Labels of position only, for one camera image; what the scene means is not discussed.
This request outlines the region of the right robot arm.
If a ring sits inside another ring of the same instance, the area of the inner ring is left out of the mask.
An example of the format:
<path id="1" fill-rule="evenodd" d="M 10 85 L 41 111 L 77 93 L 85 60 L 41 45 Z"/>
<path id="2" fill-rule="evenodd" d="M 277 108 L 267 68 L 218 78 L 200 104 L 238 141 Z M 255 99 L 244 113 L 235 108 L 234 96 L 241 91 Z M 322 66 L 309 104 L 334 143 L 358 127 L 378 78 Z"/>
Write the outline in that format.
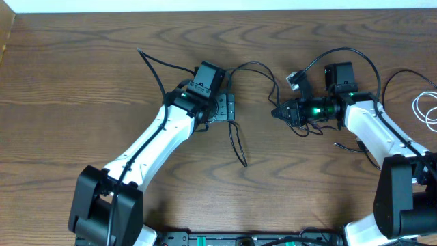
<path id="1" fill-rule="evenodd" d="M 380 167 L 372 214 L 345 225 L 348 245 L 394 245 L 436 233 L 436 154 L 414 142 L 371 92 L 361 92 L 350 62 L 325 66 L 327 96 L 313 96 L 306 73 L 287 82 L 300 98 L 272 110 L 291 127 L 337 120 L 354 133 Z"/>

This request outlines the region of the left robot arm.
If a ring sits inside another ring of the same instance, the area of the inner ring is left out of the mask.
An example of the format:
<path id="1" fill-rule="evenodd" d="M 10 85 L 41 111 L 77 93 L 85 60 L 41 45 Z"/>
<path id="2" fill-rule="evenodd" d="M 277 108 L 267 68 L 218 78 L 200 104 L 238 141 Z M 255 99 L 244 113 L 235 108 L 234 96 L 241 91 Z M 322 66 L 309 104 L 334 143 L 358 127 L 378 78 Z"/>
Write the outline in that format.
<path id="1" fill-rule="evenodd" d="M 170 154 L 200 124 L 234 118 L 234 97 L 220 91 L 226 71 L 202 62 L 192 80 L 166 93 L 144 133 L 102 169 L 79 175 L 68 220 L 78 245 L 153 245 L 158 232 L 143 221 L 143 194 Z"/>

